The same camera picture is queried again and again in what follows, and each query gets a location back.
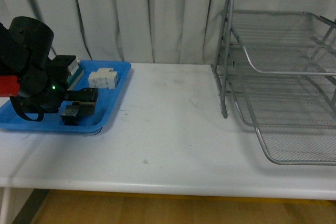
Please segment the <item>black object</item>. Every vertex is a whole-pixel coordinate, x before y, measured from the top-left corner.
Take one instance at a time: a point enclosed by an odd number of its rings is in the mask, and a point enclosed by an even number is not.
[[[16,17],[8,30],[0,23],[0,77],[18,77],[19,92],[9,96],[15,112],[25,120],[41,121],[44,113],[58,113],[61,103],[74,96],[68,94],[67,79],[68,67],[76,57],[58,55],[50,60],[53,39],[53,31],[33,18]],[[1,88],[6,93],[11,87]],[[75,93],[72,101],[86,101],[91,93],[92,89]],[[38,115],[31,119],[26,113]]]
[[[67,105],[61,114],[65,125],[78,125],[78,121],[83,116],[94,114],[98,89],[84,88],[79,91],[68,91],[65,96],[66,101],[73,101],[72,105]]]

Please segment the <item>metal leg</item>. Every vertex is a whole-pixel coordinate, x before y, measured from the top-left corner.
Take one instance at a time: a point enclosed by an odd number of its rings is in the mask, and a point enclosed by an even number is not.
[[[11,200],[11,188],[5,187],[1,204],[0,224],[7,224],[10,200]]]
[[[228,58],[229,58],[229,47],[231,41],[231,32],[232,32],[232,16],[233,16],[233,6],[234,0],[228,0],[228,11],[227,16],[227,26],[225,33],[225,50],[224,50],[224,59],[223,59],[223,79],[222,79],[222,89],[220,91],[220,103],[222,105],[222,114],[224,118],[227,118],[227,109],[225,104],[225,93],[226,93],[226,82],[227,82],[227,67],[228,67]]]

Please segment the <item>metal desk organizer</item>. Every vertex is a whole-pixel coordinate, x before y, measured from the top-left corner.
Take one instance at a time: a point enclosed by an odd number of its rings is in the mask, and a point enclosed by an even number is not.
[[[231,93],[270,161],[336,165],[336,23],[305,12],[236,11],[234,0],[222,17],[212,68],[223,116]]]

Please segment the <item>white block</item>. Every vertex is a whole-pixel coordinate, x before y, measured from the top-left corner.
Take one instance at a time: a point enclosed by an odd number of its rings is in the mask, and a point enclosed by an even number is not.
[[[90,88],[115,89],[118,73],[113,68],[100,68],[97,72],[91,72],[88,81]]]

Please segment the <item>white curtain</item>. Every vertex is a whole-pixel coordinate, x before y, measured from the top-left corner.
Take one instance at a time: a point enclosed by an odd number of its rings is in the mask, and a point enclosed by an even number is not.
[[[335,0],[237,0],[236,7],[336,17]],[[210,64],[223,8],[224,0],[0,0],[0,22],[38,18],[54,31],[57,54],[83,60]]]

